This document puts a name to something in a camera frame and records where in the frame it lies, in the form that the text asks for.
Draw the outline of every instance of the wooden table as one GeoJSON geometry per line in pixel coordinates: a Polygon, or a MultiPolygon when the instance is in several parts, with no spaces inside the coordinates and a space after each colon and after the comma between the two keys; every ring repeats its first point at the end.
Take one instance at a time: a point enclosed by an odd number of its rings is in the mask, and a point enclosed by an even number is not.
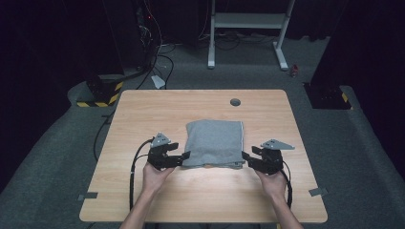
{"type": "MultiPolygon", "coordinates": [[[[328,215],[317,188],[306,150],[287,95],[281,90],[173,90],[125,91],[105,140],[89,193],[80,212],[83,221],[123,221],[129,213],[132,160],[141,143],[163,132],[179,149],[187,140],[185,125],[200,119],[238,120],[244,123],[244,151],[272,138],[295,146],[282,151],[291,170],[292,212],[301,222],[324,222],[328,215]],[[238,98],[240,106],[230,100],[238,98]]],[[[147,154],[145,146],[140,154],[147,154]]],[[[142,183],[146,156],[135,171],[135,199],[142,183]]],[[[275,222],[277,218],[254,171],[225,168],[178,167],[152,203],[146,221],[155,222],[275,222]]]]}

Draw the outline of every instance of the yellow black striped tape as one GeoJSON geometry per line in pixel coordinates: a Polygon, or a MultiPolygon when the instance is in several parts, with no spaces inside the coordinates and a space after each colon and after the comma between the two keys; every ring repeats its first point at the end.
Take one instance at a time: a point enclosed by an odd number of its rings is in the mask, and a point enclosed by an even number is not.
{"type": "Polygon", "coordinates": [[[110,97],[108,101],[77,101],[78,107],[109,107],[113,106],[118,99],[119,91],[122,88],[123,82],[116,85],[114,94],[110,97]]]}
{"type": "Polygon", "coordinates": [[[342,93],[342,98],[343,98],[343,101],[344,101],[345,103],[350,104],[350,103],[349,103],[349,98],[346,96],[345,93],[342,93]]]}

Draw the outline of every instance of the gray carpet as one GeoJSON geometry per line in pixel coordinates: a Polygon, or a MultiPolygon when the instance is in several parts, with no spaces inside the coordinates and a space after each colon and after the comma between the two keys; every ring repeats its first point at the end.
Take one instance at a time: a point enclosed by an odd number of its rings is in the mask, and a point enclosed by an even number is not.
{"type": "MultiPolygon", "coordinates": [[[[223,48],[231,43],[217,43],[223,48]]],[[[303,82],[310,82],[328,40],[286,40],[283,51],[299,74],[281,72],[269,42],[217,49],[216,68],[206,68],[207,48],[178,46],[166,55],[175,67],[167,84],[172,89],[283,89],[287,92],[329,219],[306,228],[405,228],[405,184],[383,151],[350,87],[342,87],[353,110],[313,110],[303,82]]],[[[168,52],[173,47],[164,47],[168,52]]],[[[160,57],[163,78],[171,64],[160,57]]],[[[134,90],[142,77],[124,82],[134,90]]],[[[78,108],[75,99],[84,83],[68,94],[70,110],[41,137],[0,197],[0,228],[87,228],[79,212],[96,167],[93,144],[112,108],[78,108]]],[[[147,78],[141,90],[155,90],[147,78]]],[[[99,153],[108,126],[96,143],[99,153]]],[[[118,222],[92,228],[118,228],[118,222]]],[[[262,228],[275,228],[263,224],[262,228]]]]}

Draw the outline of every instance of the equipment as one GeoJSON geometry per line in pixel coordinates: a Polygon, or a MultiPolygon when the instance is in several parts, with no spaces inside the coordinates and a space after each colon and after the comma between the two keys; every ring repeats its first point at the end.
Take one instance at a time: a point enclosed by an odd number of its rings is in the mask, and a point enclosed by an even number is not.
{"type": "Polygon", "coordinates": [[[151,143],[148,162],[157,170],[182,166],[182,162],[190,158],[190,151],[181,154],[181,156],[168,156],[167,151],[173,151],[179,148],[179,143],[169,144],[170,142],[170,139],[164,134],[158,133],[151,143]]]}
{"type": "Polygon", "coordinates": [[[291,187],[291,176],[287,177],[283,170],[283,157],[281,156],[280,150],[293,150],[295,147],[288,145],[284,142],[271,139],[261,145],[263,149],[256,146],[252,146],[253,154],[261,156],[262,159],[251,157],[249,154],[242,152],[242,157],[247,161],[247,165],[259,172],[264,174],[273,175],[277,172],[282,173],[287,181],[288,187],[288,199],[287,205],[290,208],[292,203],[292,187],[291,187]]]}

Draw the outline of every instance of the white shelf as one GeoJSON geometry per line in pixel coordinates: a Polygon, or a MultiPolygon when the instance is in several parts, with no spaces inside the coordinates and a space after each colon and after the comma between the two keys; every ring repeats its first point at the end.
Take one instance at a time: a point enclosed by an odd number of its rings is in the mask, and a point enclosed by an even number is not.
{"type": "Polygon", "coordinates": [[[283,27],[284,13],[219,13],[215,14],[215,28],[278,29],[283,27]]]}

